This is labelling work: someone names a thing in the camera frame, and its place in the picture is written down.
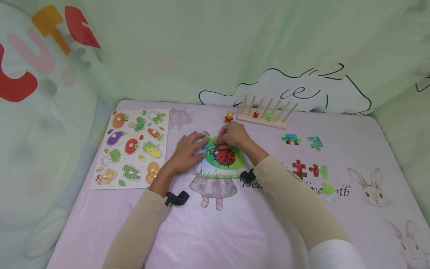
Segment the red jigsaw puzzle piece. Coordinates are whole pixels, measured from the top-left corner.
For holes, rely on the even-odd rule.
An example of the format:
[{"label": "red jigsaw puzzle piece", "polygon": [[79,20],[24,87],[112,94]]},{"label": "red jigsaw puzzle piece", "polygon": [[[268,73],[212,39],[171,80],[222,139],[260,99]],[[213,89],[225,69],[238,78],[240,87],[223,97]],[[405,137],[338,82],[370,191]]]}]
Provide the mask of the red jigsaw puzzle piece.
[{"label": "red jigsaw puzzle piece", "polygon": [[296,160],[296,163],[293,163],[293,167],[297,169],[297,171],[293,171],[300,179],[307,177],[307,173],[303,172],[303,169],[306,169],[306,165],[302,164],[300,160]]},{"label": "red jigsaw puzzle piece", "polygon": [[314,177],[318,177],[319,176],[319,169],[318,169],[318,165],[313,164],[313,167],[309,168],[310,172],[313,172],[313,176]]}]

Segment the yellow toy figure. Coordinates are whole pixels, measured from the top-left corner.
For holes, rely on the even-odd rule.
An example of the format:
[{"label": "yellow toy figure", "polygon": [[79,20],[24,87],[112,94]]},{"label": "yellow toy figure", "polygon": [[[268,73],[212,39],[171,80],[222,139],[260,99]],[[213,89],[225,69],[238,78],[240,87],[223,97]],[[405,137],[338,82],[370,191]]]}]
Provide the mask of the yellow toy figure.
[{"label": "yellow toy figure", "polygon": [[231,122],[233,120],[233,111],[227,111],[227,115],[224,117],[224,122]]}]

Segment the red letter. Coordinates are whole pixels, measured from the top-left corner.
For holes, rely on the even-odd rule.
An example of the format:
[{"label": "red letter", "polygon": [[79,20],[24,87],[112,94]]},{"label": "red letter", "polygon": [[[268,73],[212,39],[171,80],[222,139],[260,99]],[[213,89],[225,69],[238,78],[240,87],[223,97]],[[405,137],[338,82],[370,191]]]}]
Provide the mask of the red letter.
[{"label": "red letter", "polygon": [[88,24],[82,12],[72,6],[67,6],[64,10],[66,16],[67,27],[69,28],[70,35],[83,45],[93,46],[100,49],[96,38],[92,34],[90,28],[84,26],[82,23]]},{"label": "red letter", "polygon": [[33,66],[37,72],[43,75],[49,75],[55,69],[55,58],[52,56],[48,47],[37,35],[37,32],[31,28],[27,30],[27,35],[40,49],[41,55],[37,56],[32,52],[26,44],[16,34],[7,35],[6,39],[9,43]]},{"label": "red letter", "polygon": [[34,26],[36,26],[36,28],[44,37],[47,37],[49,34],[51,34],[64,54],[69,55],[70,48],[64,38],[61,36],[60,31],[57,29],[57,25],[63,21],[64,20],[61,17],[60,12],[58,12],[58,9],[54,5],[42,8],[31,18],[31,22],[34,24]]},{"label": "red letter", "polygon": [[37,79],[29,72],[17,79],[6,76],[1,68],[3,55],[4,48],[0,44],[0,97],[10,102],[20,102],[36,90]]}]

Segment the hand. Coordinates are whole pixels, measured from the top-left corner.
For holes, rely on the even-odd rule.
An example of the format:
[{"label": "hand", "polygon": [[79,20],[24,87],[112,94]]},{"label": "hand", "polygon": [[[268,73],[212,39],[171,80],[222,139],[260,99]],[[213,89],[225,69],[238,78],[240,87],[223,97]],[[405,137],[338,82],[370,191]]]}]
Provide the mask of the hand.
[{"label": "hand", "polygon": [[214,144],[219,145],[219,149],[238,147],[240,150],[243,150],[242,147],[249,141],[252,141],[252,139],[246,132],[245,126],[236,121],[232,121],[221,128]]},{"label": "hand", "polygon": [[175,152],[164,166],[172,169],[174,173],[178,173],[186,172],[194,165],[201,162],[206,157],[206,153],[203,152],[194,156],[194,152],[207,144],[209,139],[205,139],[201,142],[195,142],[195,140],[205,136],[206,134],[197,133],[196,131],[188,136],[182,136],[176,146]]}]

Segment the grass illustration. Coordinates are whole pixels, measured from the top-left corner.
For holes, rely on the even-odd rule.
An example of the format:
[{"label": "grass illustration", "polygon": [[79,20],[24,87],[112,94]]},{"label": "grass illustration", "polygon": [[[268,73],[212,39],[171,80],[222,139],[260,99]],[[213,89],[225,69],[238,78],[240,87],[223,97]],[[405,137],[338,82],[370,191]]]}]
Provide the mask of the grass illustration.
[{"label": "grass illustration", "polygon": [[202,178],[238,179],[238,178],[240,178],[240,173],[208,173],[208,172],[202,172]]}]

